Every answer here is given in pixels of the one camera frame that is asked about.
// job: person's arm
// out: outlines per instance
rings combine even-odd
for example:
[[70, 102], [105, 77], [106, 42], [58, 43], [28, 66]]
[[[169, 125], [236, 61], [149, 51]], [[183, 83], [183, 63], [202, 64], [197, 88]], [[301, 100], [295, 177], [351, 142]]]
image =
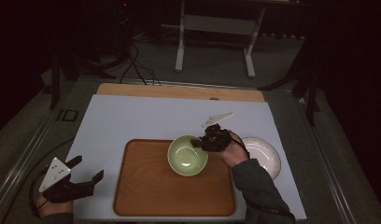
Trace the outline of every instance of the person's arm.
[[72, 224], [74, 203], [51, 203], [43, 196], [36, 201], [42, 224]]
[[[231, 136], [238, 142], [242, 142], [237, 135], [231, 133]], [[281, 198], [269, 173], [256, 159], [249, 160], [246, 152], [235, 142], [231, 142], [218, 154], [232, 168], [233, 182], [246, 200], [246, 223], [293, 223], [290, 217], [275, 215], [265, 210], [265, 208], [273, 208], [287, 215], [290, 214], [289, 207]]]

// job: green bowl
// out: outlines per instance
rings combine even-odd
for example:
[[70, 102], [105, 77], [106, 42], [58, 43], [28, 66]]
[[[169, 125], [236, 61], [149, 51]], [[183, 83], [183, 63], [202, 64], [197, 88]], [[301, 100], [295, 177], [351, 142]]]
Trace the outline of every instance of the green bowl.
[[200, 140], [200, 138], [191, 135], [180, 136], [168, 148], [168, 163], [179, 175], [197, 175], [207, 164], [208, 153], [200, 147], [193, 147], [191, 140]]

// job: white table surface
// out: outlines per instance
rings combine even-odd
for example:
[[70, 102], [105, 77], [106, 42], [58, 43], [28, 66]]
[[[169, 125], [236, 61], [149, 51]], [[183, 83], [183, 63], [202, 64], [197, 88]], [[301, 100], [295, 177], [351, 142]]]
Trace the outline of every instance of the white table surface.
[[90, 181], [100, 170], [104, 178], [94, 195], [75, 201], [75, 218], [102, 221], [243, 220], [246, 204], [235, 190], [235, 212], [230, 217], [119, 217], [113, 211], [124, 148], [132, 139], [174, 140], [181, 135], [204, 135], [203, 123], [211, 115], [233, 112], [219, 123], [240, 137], [255, 136], [269, 142], [281, 159], [274, 180], [282, 198], [297, 219], [306, 219], [285, 151], [267, 103], [210, 101], [94, 95], [79, 127], [67, 160], [78, 155], [83, 161], [72, 170], [74, 183]]

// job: desk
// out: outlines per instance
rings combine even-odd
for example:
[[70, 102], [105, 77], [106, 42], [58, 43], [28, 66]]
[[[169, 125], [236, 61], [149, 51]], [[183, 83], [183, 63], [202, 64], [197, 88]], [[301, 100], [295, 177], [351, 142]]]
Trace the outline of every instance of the desk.
[[[220, 101], [208, 100], [211, 97]], [[185, 134], [201, 135], [204, 133], [201, 125], [209, 115], [228, 110], [233, 116], [222, 121], [222, 128], [232, 129], [243, 137], [258, 136], [275, 147], [282, 161], [282, 170], [275, 184], [291, 212], [298, 219], [305, 219], [270, 108], [260, 92], [121, 84], [100, 86], [68, 153], [67, 159], [83, 156], [83, 163], [72, 175], [74, 182], [87, 181], [96, 172], [105, 170], [105, 177], [96, 185], [94, 195], [75, 202], [76, 218], [103, 221], [243, 220], [246, 205], [238, 190], [234, 193], [235, 211], [229, 217], [119, 217], [112, 209], [127, 142], [135, 138], [172, 140]]]
[[[261, 1], [264, 4], [269, 3], [291, 3], [289, 0], [268, 0]], [[252, 20], [238, 20], [229, 18], [209, 17], [200, 15], [190, 15], [185, 11], [185, 0], [181, 0], [181, 12], [179, 20], [179, 43], [176, 54], [176, 71], [182, 71], [185, 52], [185, 30], [197, 30], [216, 33], [226, 33], [234, 35], [249, 35], [250, 40], [246, 48], [244, 48], [244, 57], [247, 66], [248, 76], [255, 77], [254, 64], [251, 58], [251, 52], [257, 40], [259, 30], [261, 28], [262, 19], [266, 11], [266, 5], [262, 5], [258, 16]]]

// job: dark background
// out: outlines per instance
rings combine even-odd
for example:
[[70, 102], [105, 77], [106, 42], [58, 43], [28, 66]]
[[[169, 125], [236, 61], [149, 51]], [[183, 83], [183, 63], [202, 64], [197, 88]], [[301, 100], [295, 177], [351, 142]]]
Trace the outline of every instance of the dark background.
[[[121, 7], [125, 2], [128, 7]], [[255, 15], [241, 6], [206, 2], [192, 1], [189, 9]], [[324, 3], [326, 9], [317, 17], [312, 7], [270, 5], [261, 32], [307, 36], [291, 71], [318, 72], [318, 85], [381, 202], [381, 0], [303, 3]], [[112, 40], [131, 34], [135, 23], [152, 35], [159, 34], [161, 23], [178, 24], [178, 9], [177, 0], [0, 0], [0, 129], [44, 88], [40, 74], [50, 68], [53, 36], [79, 56], [98, 61], [101, 53], [126, 48], [128, 43]]]

